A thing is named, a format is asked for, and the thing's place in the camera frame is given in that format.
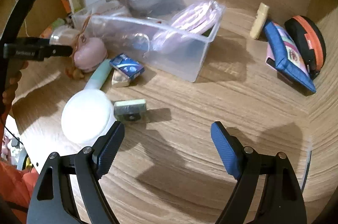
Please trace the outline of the orange sleeve forearm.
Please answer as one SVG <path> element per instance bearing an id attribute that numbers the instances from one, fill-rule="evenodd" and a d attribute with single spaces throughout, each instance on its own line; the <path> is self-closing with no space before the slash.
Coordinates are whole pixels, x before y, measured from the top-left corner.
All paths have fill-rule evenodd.
<path id="1" fill-rule="evenodd" d="M 26 223 L 38 177 L 35 168 L 20 171 L 1 159 L 1 223 Z"/>

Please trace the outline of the left hand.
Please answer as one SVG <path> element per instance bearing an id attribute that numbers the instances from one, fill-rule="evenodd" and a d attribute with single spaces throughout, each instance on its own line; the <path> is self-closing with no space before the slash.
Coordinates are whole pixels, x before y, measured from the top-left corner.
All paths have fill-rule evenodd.
<path id="1" fill-rule="evenodd" d="M 14 101 L 15 92 L 18 89 L 18 83 L 22 78 L 21 70 L 26 69 L 28 65 L 29 63 L 27 61 L 24 61 L 20 70 L 15 74 L 14 77 L 10 78 L 9 80 L 9 86 L 5 89 L 5 91 L 2 94 L 2 102 L 6 106 L 6 109 L 10 109 Z"/>

